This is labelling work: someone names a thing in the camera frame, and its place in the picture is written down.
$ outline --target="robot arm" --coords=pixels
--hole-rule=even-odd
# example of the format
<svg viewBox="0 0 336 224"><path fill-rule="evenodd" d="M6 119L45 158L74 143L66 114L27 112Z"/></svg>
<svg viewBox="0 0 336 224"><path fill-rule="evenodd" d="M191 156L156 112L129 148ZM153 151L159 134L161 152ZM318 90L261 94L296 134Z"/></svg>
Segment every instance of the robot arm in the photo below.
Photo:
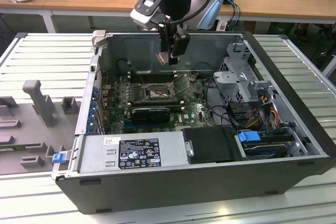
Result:
<svg viewBox="0 0 336 224"><path fill-rule="evenodd" d="M161 64L175 65L190 40L183 24L210 29L222 3L223 0L139 0L131 17L144 28L158 28L161 39L158 59Z"/></svg>

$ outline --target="screw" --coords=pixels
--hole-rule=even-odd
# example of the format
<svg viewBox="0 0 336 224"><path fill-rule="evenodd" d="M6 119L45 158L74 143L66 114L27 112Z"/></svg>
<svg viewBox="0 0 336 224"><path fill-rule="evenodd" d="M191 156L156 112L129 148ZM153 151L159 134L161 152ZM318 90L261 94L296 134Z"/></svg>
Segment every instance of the screw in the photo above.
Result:
<svg viewBox="0 0 336 224"><path fill-rule="evenodd" d="M186 151L187 151L187 156L188 157L193 157L194 156L193 151L191 149L187 149Z"/></svg>

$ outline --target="wooden desk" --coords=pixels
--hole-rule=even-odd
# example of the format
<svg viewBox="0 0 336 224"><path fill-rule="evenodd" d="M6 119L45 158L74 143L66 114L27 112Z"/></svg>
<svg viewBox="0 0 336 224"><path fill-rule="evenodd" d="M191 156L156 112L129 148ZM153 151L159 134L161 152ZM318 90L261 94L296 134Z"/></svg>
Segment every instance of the wooden desk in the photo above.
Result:
<svg viewBox="0 0 336 224"><path fill-rule="evenodd" d="M32 0L27 2L17 2L16 4L7 0L0 0L0 8L26 8L26 9L43 9L46 0Z"/></svg>
<svg viewBox="0 0 336 224"><path fill-rule="evenodd" d="M42 15L50 33L56 32L52 15L129 17L138 0L33 0L12 4L0 1L0 12ZM336 22L336 0L235 0L241 9L240 20L268 22ZM229 18L232 7L225 5L220 18Z"/></svg>
<svg viewBox="0 0 336 224"><path fill-rule="evenodd" d="M234 0L239 5L242 20L264 21L262 18L284 22L304 19L319 19L316 23L334 23L336 21L336 0ZM221 15L230 14L225 6Z"/></svg>

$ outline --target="white sticker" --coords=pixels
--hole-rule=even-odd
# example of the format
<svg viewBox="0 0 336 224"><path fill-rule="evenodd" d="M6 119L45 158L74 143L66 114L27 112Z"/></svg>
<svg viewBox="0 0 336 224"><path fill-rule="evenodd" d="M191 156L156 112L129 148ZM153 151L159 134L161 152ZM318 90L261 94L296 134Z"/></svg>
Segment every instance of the white sticker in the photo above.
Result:
<svg viewBox="0 0 336 224"><path fill-rule="evenodd" d="M121 137L105 137L104 144L119 144Z"/></svg>

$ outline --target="black plastic cover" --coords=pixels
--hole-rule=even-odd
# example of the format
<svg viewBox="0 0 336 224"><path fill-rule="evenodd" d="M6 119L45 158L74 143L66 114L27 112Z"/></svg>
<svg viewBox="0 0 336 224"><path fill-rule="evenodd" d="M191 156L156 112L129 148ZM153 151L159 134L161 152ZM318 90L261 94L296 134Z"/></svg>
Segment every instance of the black plastic cover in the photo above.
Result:
<svg viewBox="0 0 336 224"><path fill-rule="evenodd" d="M190 142L194 156L190 164L241 161L233 128L199 127L182 130L185 142Z"/></svg>

